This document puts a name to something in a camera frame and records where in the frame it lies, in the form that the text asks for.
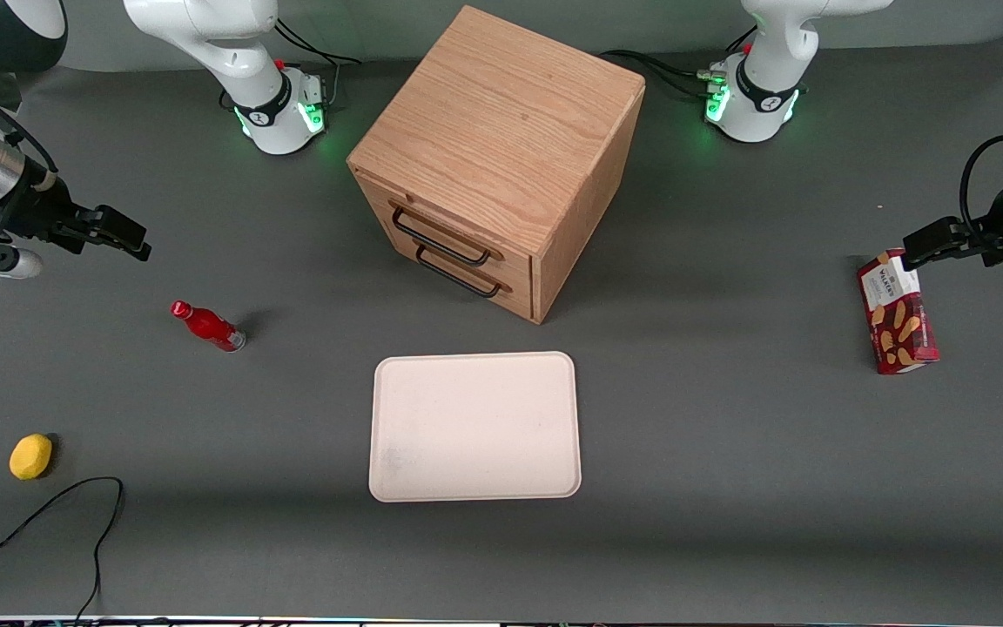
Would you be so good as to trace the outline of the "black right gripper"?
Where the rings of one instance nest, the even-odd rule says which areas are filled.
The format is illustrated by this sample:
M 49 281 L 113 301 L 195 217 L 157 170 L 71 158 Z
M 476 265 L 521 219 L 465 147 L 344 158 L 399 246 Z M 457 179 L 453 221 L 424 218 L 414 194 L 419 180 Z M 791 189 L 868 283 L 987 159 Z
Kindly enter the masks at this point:
M 10 245 L 12 235 L 19 235 L 24 239 L 40 239 L 73 254 L 82 253 L 88 242 L 115 247 L 139 261 L 150 258 L 151 246 L 145 242 L 143 226 L 112 206 L 79 209 L 63 179 L 44 191 L 19 183 L 0 199 L 0 209 L 11 202 L 16 207 L 0 231 L 0 245 Z M 68 229 L 76 223 L 79 233 Z

